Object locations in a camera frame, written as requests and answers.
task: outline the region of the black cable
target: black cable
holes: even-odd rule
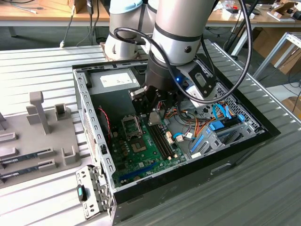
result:
[[[240,16],[241,16],[241,12],[242,12],[242,10],[241,10],[240,13],[239,13],[239,16],[238,16],[238,19],[237,19],[237,21],[236,21],[236,24],[235,24],[234,27],[233,27],[233,31],[235,31],[235,29],[236,29],[236,27],[237,27],[237,25],[238,25],[238,22],[239,22],[239,19],[240,19]],[[229,37],[228,40],[225,42],[225,44],[224,44],[224,46],[222,47],[222,49],[225,50],[225,45],[231,40],[231,37],[232,37],[233,34],[234,34],[234,33],[231,32],[230,37]]]
[[[92,31],[92,15],[90,14],[90,31],[89,31],[88,35],[82,41],[80,41],[79,43],[76,44],[76,46],[78,46],[80,43],[82,43],[84,40],[86,40],[88,37],[90,37],[91,31]]]
[[[285,65],[287,65],[289,62],[293,61],[299,54],[295,55],[295,56],[294,56],[292,59],[290,59],[289,61],[283,62],[281,65],[279,65],[278,67],[276,67],[270,74],[264,76],[263,78],[259,79],[258,81],[262,81],[262,80],[268,78],[268,77],[269,77],[270,75],[272,75],[277,69],[279,69],[280,67],[285,66]]]
[[[206,47],[206,45],[205,45],[205,42],[204,42],[204,35],[202,35],[202,37],[201,37],[201,44],[202,44],[203,50],[204,50],[204,52],[205,52],[205,55],[206,55],[206,57],[208,58],[209,63],[210,63],[210,65],[211,65],[211,69],[212,69],[211,72],[212,72],[213,76],[215,77],[216,75],[215,75],[215,71],[214,71],[214,64],[213,64],[213,61],[212,61],[212,59],[211,59],[211,57],[210,57],[210,55],[209,55],[209,52],[208,52],[208,50],[207,50],[207,47]]]
[[[9,2],[9,3],[15,3],[15,4],[25,4],[25,3],[29,3],[29,2],[32,2],[32,1],[35,1],[35,0],[24,1],[24,2],[16,2],[16,1],[8,1],[8,0],[1,0],[1,1]]]
[[[93,37],[94,37],[95,29],[96,29],[96,24],[97,24],[98,19],[99,19],[99,1],[100,0],[96,0],[96,2],[97,2],[97,17],[96,17],[96,20],[94,22],[93,29],[92,29],[92,34],[91,34],[92,42],[93,42]]]
[[[166,64],[166,67],[168,68],[170,74],[171,74],[171,77],[173,78],[175,84],[177,85],[177,87],[179,88],[179,90],[190,100],[193,100],[197,103],[201,103],[201,104],[214,104],[216,102],[219,102],[219,101],[222,101],[224,99],[226,99],[228,96],[230,96],[233,91],[235,89],[237,89],[237,87],[241,84],[241,82],[245,79],[245,76],[248,72],[248,69],[249,69],[249,66],[250,66],[250,62],[251,62],[251,58],[252,58],[252,50],[253,50],[253,41],[252,41],[252,28],[251,28],[251,22],[250,22],[250,19],[248,17],[248,13],[247,13],[247,9],[246,9],[246,4],[244,3],[244,0],[239,0],[240,4],[241,4],[241,7],[242,7],[242,11],[243,11],[243,14],[244,14],[244,17],[246,19],[246,30],[247,30],[247,35],[248,35],[248,39],[247,39],[247,42],[248,42],[248,56],[247,56],[247,59],[246,59],[246,64],[245,64],[245,67],[238,79],[238,81],[235,83],[235,85],[226,93],[224,94],[223,96],[221,97],[218,97],[216,99],[212,99],[212,100],[200,100],[192,95],[190,95],[189,93],[187,93],[183,88],[182,86],[176,81],[176,78],[175,78],[175,74],[174,73],[174,70],[172,68],[172,66],[170,65],[170,62],[169,62],[169,59],[165,53],[165,51],[158,45],[158,43],[156,43],[152,38],[150,38],[148,35],[136,30],[136,29],[132,29],[132,28],[127,28],[127,27],[119,27],[119,28],[116,28],[114,30],[114,35],[121,41],[124,41],[124,42],[127,42],[127,43],[132,43],[132,44],[138,44],[138,45],[141,45],[142,43],[141,42],[138,42],[136,40],[129,40],[129,39],[125,39],[125,38],[122,38],[118,32],[133,32],[135,34],[138,34],[140,35],[141,37],[143,37],[144,39],[146,39],[151,45],[153,45],[157,50],[158,52],[161,54],[161,56],[163,57],[164,61],[165,61],[165,64]]]
[[[297,99],[296,99],[296,102],[295,102],[295,106],[293,107],[292,113],[295,111],[295,108],[296,108],[296,106],[297,106],[297,103],[298,103],[298,100],[299,100],[300,95],[301,95],[301,91],[300,91],[299,95],[297,96]]]
[[[209,31],[210,33],[212,33],[212,34],[215,34],[215,35],[223,35],[223,34],[227,34],[227,33],[229,33],[230,31],[231,31],[231,29],[230,30],[228,30],[228,31],[226,31],[226,32],[224,32],[224,33],[214,33],[214,32],[212,32],[211,30],[209,30],[209,29],[207,29],[207,31]]]
[[[288,91],[290,91],[291,93],[295,94],[296,96],[298,95],[298,94],[292,92],[290,89],[288,89],[285,85],[282,85],[282,86],[283,86],[284,88],[286,88]]]
[[[258,1],[259,1],[259,0],[254,0],[254,1],[253,1],[252,5],[251,5],[250,8],[249,8],[249,11],[247,11],[247,9],[246,9],[247,14],[246,14],[246,15],[244,14],[244,20],[241,22],[240,26],[238,27],[237,32],[235,33],[235,36],[234,36],[233,40],[231,40],[231,41],[228,42],[228,45],[226,46],[226,49],[225,49],[226,52],[228,52],[228,51],[230,50],[231,46],[232,46],[233,43],[235,42],[235,39],[238,37],[238,35],[239,35],[239,33],[241,32],[241,30],[244,28],[246,21],[247,21],[247,20],[250,21],[250,15],[251,15],[251,13],[253,12],[254,8],[256,7]]]

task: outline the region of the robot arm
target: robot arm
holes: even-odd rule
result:
[[[136,44],[122,32],[132,32],[151,43],[145,83],[139,90],[132,91],[132,103],[140,115],[150,115],[163,106],[168,110],[184,97],[194,104],[213,104],[228,97],[244,79],[252,56],[252,29],[246,5],[239,0],[246,18],[249,53],[245,68],[237,83],[224,96],[214,99],[214,72],[210,72],[195,59],[195,54],[204,43],[203,29],[218,0],[161,0],[158,5],[153,38],[126,27],[114,30],[117,39]]]
[[[105,54],[113,60],[134,59],[137,47],[134,44],[120,41],[114,35],[118,27],[130,27],[144,33],[154,30],[159,0],[150,0],[143,4],[142,0],[112,0],[110,6],[110,33],[105,43]],[[134,39],[135,34],[121,32],[126,39]]]

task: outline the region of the aluminum table surface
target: aluminum table surface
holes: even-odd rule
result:
[[[241,69],[206,41],[214,64],[235,82]],[[108,217],[85,221],[74,172],[90,164],[77,112],[71,66],[105,61],[98,46],[0,52],[0,111],[26,112],[28,92],[43,91],[46,109],[72,110],[82,165],[0,189],[3,225],[110,225]],[[301,123],[250,75],[239,87],[281,131],[276,140],[238,167],[120,225],[299,225],[301,221]]]

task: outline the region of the cardboard box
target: cardboard box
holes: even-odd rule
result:
[[[73,1],[74,0],[39,0],[39,5],[71,13]],[[75,13],[79,13],[86,6],[86,3],[86,0],[77,0]]]
[[[297,97],[289,97],[285,100],[283,100],[281,103],[290,111],[293,110],[293,107],[295,106]],[[298,118],[301,119],[301,97],[298,99],[297,105],[295,107],[295,110],[293,114]]]
[[[281,37],[285,32],[301,32],[301,28],[273,28],[265,27],[260,32],[258,37],[254,40],[253,48],[264,58],[272,51],[272,49],[279,42]],[[284,54],[287,48],[292,43],[287,41],[286,44],[276,53],[271,63],[274,65],[279,58]],[[286,61],[283,62],[283,66],[279,69],[284,74],[288,74],[292,70],[292,74],[297,73],[301,70],[301,49],[297,50],[293,55],[288,57]]]

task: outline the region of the metal bracket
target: metal bracket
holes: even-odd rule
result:
[[[110,209],[112,196],[101,168],[87,165],[76,172],[76,180],[85,219],[90,219]]]

